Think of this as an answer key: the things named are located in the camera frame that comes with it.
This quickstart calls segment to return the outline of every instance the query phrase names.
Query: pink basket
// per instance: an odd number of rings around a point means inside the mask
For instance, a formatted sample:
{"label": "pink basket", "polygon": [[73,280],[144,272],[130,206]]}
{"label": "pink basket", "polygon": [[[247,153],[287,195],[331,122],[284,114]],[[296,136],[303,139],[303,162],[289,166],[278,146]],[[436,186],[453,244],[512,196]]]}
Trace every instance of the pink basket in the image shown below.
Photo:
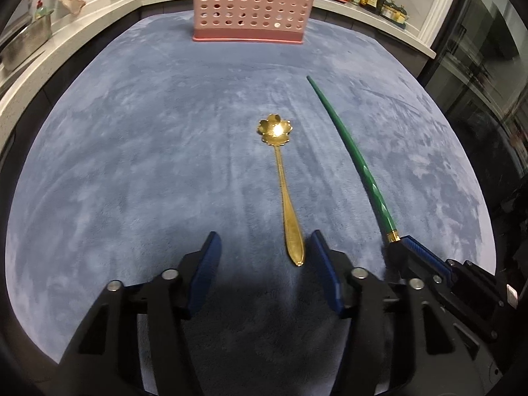
{"label": "pink basket", "polygon": [[194,0],[198,42],[303,42],[314,0]]}

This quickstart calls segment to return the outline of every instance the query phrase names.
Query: blue carpet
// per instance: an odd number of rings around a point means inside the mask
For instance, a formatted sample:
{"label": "blue carpet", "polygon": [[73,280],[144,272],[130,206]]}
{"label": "blue carpet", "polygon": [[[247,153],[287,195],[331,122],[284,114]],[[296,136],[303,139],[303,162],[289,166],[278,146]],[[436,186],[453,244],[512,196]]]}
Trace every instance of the blue carpet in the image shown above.
{"label": "blue carpet", "polygon": [[205,394],[329,393],[348,322],[325,304],[310,257],[297,268],[285,252],[261,118],[276,112],[294,127],[281,150],[304,235],[320,229],[379,277],[385,264],[360,177],[308,74],[363,151],[400,233],[494,272],[489,216],[459,141],[376,41],[315,20],[301,46],[194,43],[191,34],[192,13],[123,33],[73,82],[31,148],[6,277],[20,323],[45,353],[60,359],[109,280],[149,280],[217,231],[217,279],[185,326]]}

